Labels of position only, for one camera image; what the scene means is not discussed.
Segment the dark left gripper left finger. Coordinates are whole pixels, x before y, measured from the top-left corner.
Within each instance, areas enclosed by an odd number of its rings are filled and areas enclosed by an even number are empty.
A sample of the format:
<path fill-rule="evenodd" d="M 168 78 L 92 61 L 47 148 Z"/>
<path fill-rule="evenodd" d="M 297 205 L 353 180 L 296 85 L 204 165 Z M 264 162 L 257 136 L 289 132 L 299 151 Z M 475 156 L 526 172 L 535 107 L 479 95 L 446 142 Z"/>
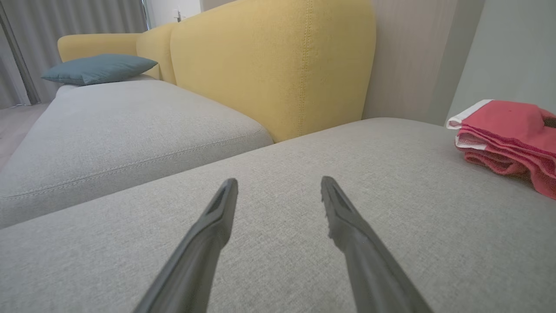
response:
<path fill-rule="evenodd" d="M 238 181 L 225 180 L 147 289 L 136 313 L 206 312 L 217 262 L 231 236 L 237 199 Z"/>

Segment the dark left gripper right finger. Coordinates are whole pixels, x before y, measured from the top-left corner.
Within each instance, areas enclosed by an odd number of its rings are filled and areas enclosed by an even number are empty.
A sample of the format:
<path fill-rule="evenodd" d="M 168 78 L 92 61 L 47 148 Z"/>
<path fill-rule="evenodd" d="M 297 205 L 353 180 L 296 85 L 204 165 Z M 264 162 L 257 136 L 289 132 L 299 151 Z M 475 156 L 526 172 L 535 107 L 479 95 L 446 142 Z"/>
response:
<path fill-rule="evenodd" d="M 431 313 L 432 309 L 331 176 L 321 180 L 328 236 L 344 254 L 359 313 Z"/>

